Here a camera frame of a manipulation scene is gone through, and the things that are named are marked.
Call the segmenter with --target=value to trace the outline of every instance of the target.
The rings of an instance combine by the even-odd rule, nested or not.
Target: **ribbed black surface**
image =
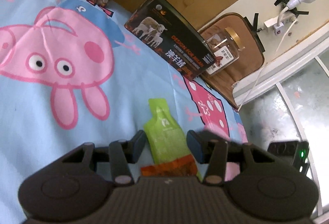
[[[41,224],[28,220],[25,224]],[[94,214],[67,224],[261,224],[236,208],[218,187],[197,178],[140,178],[131,187],[117,188]],[[310,224],[308,219],[288,222]]]

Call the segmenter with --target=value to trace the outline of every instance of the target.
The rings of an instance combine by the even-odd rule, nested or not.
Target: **box with sheep picture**
[[[206,41],[166,0],[146,0],[125,28],[188,80],[215,62]]]

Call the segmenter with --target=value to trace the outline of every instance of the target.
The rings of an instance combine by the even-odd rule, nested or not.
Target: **white cable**
[[[278,16],[278,22],[277,22],[277,25],[278,25],[278,26],[279,26],[280,22],[282,21],[283,14],[284,14],[286,11],[288,11],[288,10],[289,10],[289,8],[288,8],[288,7],[285,7],[285,8],[280,12],[280,14],[279,14],[279,16]]]
[[[273,55],[273,57],[271,58],[271,60],[268,61],[268,62],[266,62],[265,65],[261,68],[261,70],[260,70],[260,72],[259,72],[259,74],[258,74],[258,77],[257,77],[257,79],[256,79],[256,81],[255,81],[255,83],[254,83],[254,85],[252,86],[251,90],[247,93],[247,95],[244,97],[244,99],[242,100],[241,105],[239,106],[239,109],[237,110],[238,112],[240,111],[242,105],[244,104],[244,102],[245,102],[246,99],[248,98],[249,94],[253,91],[254,87],[257,85],[258,80],[260,79],[263,70],[266,68],[266,66],[267,66],[270,62],[272,62],[272,61],[275,59],[276,54],[278,53],[278,51],[279,51],[279,49],[280,49],[280,47],[281,47],[281,44],[282,44],[283,40],[285,39],[286,35],[289,33],[290,29],[293,27],[293,25],[294,25],[296,22],[297,22],[297,19],[295,19],[295,21],[292,22],[292,24],[289,26],[288,30],[284,33],[284,35],[283,35],[283,37],[282,37],[282,39],[281,39],[281,41],[280,41],[278,47],[276,48],[276,50],[275,50],[275,52],[274,52],[274,55]]]

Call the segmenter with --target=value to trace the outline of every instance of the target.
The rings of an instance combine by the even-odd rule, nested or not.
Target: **white label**
[[[234,59],[234,57],[232,56],[232,54],[230,53],[230,51],[228,50],[228,48],[226,46],[220,48],[214,54],[216,57],[222,57],[222,58],[220,61],[220,65],[213,64],[206,70],[208,72],[208,74],[210,74],[210,75]]]

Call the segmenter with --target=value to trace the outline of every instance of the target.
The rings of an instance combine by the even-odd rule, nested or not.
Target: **green pouch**
[[[171,116],[165,99],[149,99],[153,117],[144,125],[155,164],[191,154],[181,127]]]

